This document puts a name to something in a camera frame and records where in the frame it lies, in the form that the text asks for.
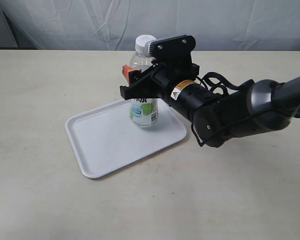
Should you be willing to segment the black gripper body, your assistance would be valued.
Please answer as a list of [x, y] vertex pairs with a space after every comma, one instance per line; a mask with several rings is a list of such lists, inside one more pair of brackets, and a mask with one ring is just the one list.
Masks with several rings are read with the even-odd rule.
[[120, 87], [123, 99], [162, 99], [169, 102], [171, 93], [179, 83], [194, 81], [199, 74], [199, 66], [190, 58], [170, 62], [153, 60], [152, 63], [148, 69], [141, 71], [136, 82]]

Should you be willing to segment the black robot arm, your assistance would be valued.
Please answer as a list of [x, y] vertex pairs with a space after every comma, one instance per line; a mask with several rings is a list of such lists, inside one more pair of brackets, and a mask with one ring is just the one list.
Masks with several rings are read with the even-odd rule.
[[125, 100], [163, 100], [191, 123], [200, 146], [218, 148], [232, 138], [280, 131], [300, 119], [300, 76], [236, 86], [216, 72], [199, 78], [199, 66], [190, 59], [155, 59], [146, 70], [125, 65], [122, 73], [128, 83], [120, 87]]

